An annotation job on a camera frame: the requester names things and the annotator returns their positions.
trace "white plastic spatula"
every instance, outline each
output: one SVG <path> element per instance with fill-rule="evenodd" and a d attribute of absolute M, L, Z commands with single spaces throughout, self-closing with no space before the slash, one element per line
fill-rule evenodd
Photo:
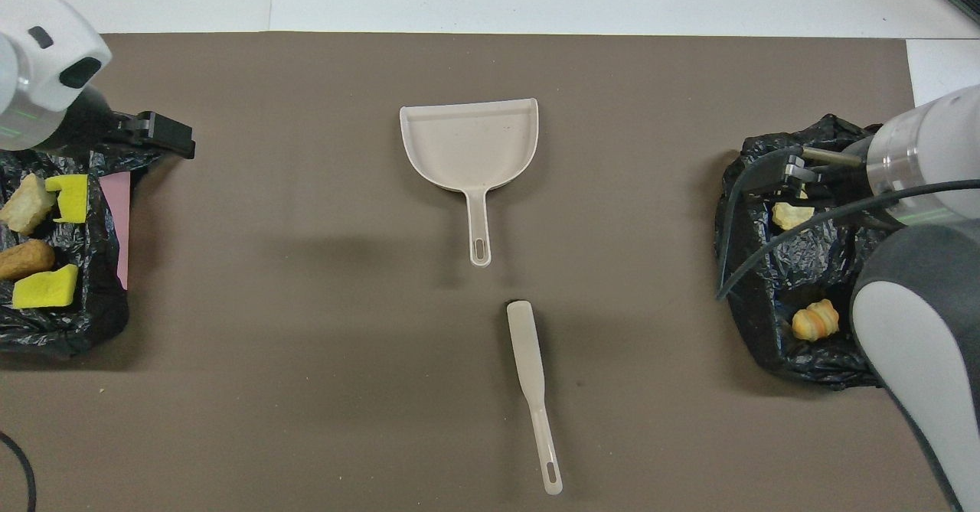
<path fill-rule="evenodd" d="M 538 445 L 538 461 L 541 463 L 545 491 L 547 494 L 559 494 L 561 470 L 554 456 L 554 442 L 550 437 L 548 413 L 545 411 L 545 371 L 541 364 L 541 348 L 538 346 L 538 330 L 531 304 L 522 300 L 511 302 L 507 306 L 507 320 L 511 326 L 514 361 L 518 363 L 518 379 L 531 409 L 531 424 Z"/>

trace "spatula handle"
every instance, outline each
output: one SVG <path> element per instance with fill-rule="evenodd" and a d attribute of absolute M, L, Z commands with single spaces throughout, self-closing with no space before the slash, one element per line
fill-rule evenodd
<path fill-rule="evenodd" d="M 486 267 L 490 265 L 486 191 L 466 192 L 466 213 L 469 215 L 469 261 L 476 267 Z"/>
<path fill-rule="evenodd" d="M 534 426 L 534 441 L 538 445 L 538 462 L 541 463 L 541 477 L 545 481 L 547 494 L 561 492 L 561 470 L 557 469 L 557 457 L 554 456 L 554 442 L 550 437 L 548 413 L 545 407 L 531 409 L 531 424 Z"/>

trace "yellow sponge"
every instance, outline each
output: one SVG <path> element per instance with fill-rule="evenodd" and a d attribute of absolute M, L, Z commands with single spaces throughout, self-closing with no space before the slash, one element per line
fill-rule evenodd
<path fill-rule="evenodd" d="M 74 299 L 78 265 L 67 264 L 58 271 L 36 272 L 14 282 L 14 309 L 64 307 Z"/>
<path fill-rule="evenodd" d="M 46 178 L 44 189 L 48 192 L 58 191 L 58 209 L 62 217 L 55 219 L 55 221 L 58 223 L 85 223 L 85 214 L 88 213 L 88 176 L 86 174 Z"/>

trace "bread piece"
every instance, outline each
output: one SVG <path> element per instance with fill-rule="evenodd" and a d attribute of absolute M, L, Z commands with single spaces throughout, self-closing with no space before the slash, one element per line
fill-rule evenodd
<path fill-rule="evenodd" d="M 811 303 L 793 316 L 793 334 L 799 340 L 817 341 L 840 330 L 840 315 L 829 299 Z"/>
<path fill-rule="evenodd" d="M 799 192 L 800 198 L 806 198 L 804 191 Z M 776 202 L 773 205 L 773 223 L 782 230 L 790 230 L 813 217 L 813 208 L 793 206 L 788 202 Z"/>
<path fill-rule="evenodd" d="M 17 281 L 55 264 L 55 251 L 43 240 L 28 240 L 0 253 L 0 279 Z"/>
<path fill-rule="evenodd" d="M 10 230 L 30 236 L 54 205 L 55 196 L 44 189 L 43 178 L 28 174 L 0 209 L 0 221 L 7 223 Z"/>

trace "croissant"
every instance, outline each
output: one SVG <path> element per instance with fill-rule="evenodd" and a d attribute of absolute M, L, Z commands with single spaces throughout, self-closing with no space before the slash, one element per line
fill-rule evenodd
<path fill-rule="evenodd" d="M 799 340 L 817 341 L 840 330 L 837 320 L 840 315 L 834 309 L 829 299 L 811 303 L 806 309 L 801 309 L 793 316 L 793 334 Z"/>

